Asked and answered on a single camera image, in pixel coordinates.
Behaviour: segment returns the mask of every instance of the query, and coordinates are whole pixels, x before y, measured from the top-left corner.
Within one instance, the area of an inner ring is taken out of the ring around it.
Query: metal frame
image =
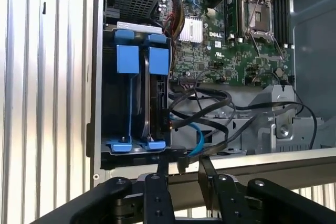
[[[95,0],[95,21],[94,23],[94,44],[93,51],[96,53],[96,71],[101,69],[102,59],[102,7],[103,0]],[[96,83],[92,87],[95,89],[95,95],[99,96],[101,86],[101,77],[96,76]],[[127,178],[137,178],[143,173],[152,173],[156,171],[157,165],[133,166],[117,168],[112,171],[100,169],[100,101],[93,98],[92,103],[96,109],[93,110],[95,136],[92,144],[91,168],[93,175],[93,185],[96,186],[108,180],[111,177],[122,176]],[[247,179],[262,177],[283,185],[289,189],[308,187],[333,183],[336,181],[336,174],[331,170],[336,168],[336,150],[335,148],[300,151],[289,153],[273,153],[241,157],[225,157],[213,160],[214,167],[227,174],[235,175],[243,184]],[[170,178],[170,192],[174,202],[175,210],[201,206],[201,192],[195,188],[197,185],[196,171],[198,164],[192,164],[187,173],[178,175],[177,165],[170,164],[169,173],[175,174]]]
[[[334,183],[336,174],[335,148],[212,159],[219,174],[231,174],[246,185],[254,178],[268,179],[288,189],[298,189]],[[106,177],[138,178],[156,171],[157,165],[117,168],[106,172]],[[169,165],[169,191],[174,210],[204,205],[198,185],[198,162],[179,174],[177,164]]]

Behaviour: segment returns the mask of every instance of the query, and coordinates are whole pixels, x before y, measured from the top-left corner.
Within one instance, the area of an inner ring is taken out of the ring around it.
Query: black clamp
[[[199,159],[198,182],[215,219],[178,219],[167,186],[169,177],[161,170],[166,170],[165,165],[137,180],[112,178],[33,223],[336,223],[334,211],[269,180],[253,179],[245,186],[232,175],[217,174],[209,157]]]

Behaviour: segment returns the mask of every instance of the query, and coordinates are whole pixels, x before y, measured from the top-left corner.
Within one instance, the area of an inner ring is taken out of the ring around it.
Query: cpu socket
[[[247,37],[272,41],[273,15],[270,0],[242,0],[242,29]]]

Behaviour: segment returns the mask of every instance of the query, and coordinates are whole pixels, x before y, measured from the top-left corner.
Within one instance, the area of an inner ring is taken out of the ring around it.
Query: motherboard
[[[292,76],[293,46],[272,35],[274,12],[279,10],[273,0],[256,2],[223,0],[209,8],[207,0],[184,0],[186,19],[201,21],[201,27],[197,25],[203,39],[180,39],[171,80],[190,83],[204,70],[214,69],[202,82],[261,86],[274,82],[274,74],[287,81]]]

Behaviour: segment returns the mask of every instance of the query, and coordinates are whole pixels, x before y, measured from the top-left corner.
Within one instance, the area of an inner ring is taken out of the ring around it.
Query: dell logo
[[[216,37],[216,38],[221,38],[222,35],[220,33],[213,33],[212,31],[209,33],[210,37]]]

